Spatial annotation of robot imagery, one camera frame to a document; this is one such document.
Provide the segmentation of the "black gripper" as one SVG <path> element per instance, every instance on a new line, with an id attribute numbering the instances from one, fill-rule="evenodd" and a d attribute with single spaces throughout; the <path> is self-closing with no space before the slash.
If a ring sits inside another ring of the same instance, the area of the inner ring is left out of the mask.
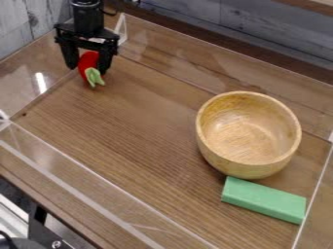
<path id="1" fill-rule="evenodd" d="M 105 75 L 118 53 L 119 35 L 105 27 L 103 0 L 71 0 L 73 22 L 55 24 L 55 42 L 62 48 L 66 65 L 74 69 L 79 50 L 99 52 L 98 69 Z"/>

